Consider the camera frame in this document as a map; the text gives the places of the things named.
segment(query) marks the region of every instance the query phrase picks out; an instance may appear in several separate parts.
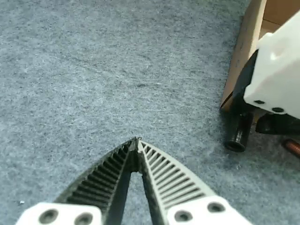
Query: carpet floor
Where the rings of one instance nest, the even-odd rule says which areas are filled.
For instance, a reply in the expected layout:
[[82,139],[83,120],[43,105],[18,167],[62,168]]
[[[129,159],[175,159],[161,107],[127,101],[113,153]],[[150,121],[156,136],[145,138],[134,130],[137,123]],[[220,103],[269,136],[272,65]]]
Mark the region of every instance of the carpet floor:
[[[300,163],[280,138],[252,132],[244,153],[223,147],[219,103],[247,0],[0,5],[1,225],[133,136],[254,224],[299,224]],[[151,224],[139,174],[123,224]]]

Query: white 3d-printed part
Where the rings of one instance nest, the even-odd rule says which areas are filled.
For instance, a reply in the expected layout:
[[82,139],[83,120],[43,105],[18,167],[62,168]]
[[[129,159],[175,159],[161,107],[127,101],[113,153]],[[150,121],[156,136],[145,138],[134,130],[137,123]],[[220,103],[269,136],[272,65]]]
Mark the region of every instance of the white 3d-printed part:
[[208,196],[173,206],[168,211],[167,219],[169,225],[251,225],[219,196]]
[[27,209],[16,225],[102,225],[95,206],[41,202]]
[[287,113],[298,119],[300,119],[299,24],[300,12],[276,32],[267,33],[259,40],[252,80],[244,94],[245,102],[250,105],[277,114]]

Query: bolt hole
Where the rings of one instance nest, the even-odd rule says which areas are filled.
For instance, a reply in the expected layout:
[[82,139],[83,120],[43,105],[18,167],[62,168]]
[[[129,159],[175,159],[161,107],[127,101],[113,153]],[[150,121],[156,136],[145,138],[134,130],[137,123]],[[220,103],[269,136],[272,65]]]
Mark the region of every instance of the bolt hole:
[[207,209],[209,212],[223,212],[225,211],[225,207],[219,203],[210,203],[208,206],[207,206]]
[[190,212],[187,211],[178,211],[175,213],[175,220],[177,222],[187,222],[193,219],[193,216]]
[[47,210],[39,217],[39,221],[41,224],[50,224],[56,220],[57,216],[57,210]]
[[275,107],[275,108],[272,108],[273,112],[276,112],[276,113],[283,113],[285,110],[283,108],[280,108],[280,107]]
[[89,225],[93,220],[93,215],[90,213],[83,213],[75,220],[75,225]]
[[254,101],[254,102],[257,103],[257,104],[260,104],[260,105],[265,104],[265,102],[264,102],[264,101],[261,101],[261,100],[256,100],[256,101]]

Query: black plastic component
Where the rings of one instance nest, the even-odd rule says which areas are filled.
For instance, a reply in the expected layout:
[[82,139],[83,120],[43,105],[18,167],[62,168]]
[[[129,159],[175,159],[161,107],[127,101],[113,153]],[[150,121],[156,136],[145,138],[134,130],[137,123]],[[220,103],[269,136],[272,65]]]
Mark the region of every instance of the black plastic component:
[[245,150],[256,108],[244,101],[246,87],[251,83],[258,50],[256,50],[242,69],[232,92],[230,123],[227,125],[225,147],[237,152]]
[[137,141],[131,139],[102,157],[55,202],[97,206],[104,224],[120,225],[130,175],[138,170]]
[[225,140],[225,147],[227,149],[237,152],[245,151],[252,121],[252,113],[243,115],[232,114]]
[[288,114],[265,114],[257,121],[256,132],[268,135],[300,135],[300,120]]

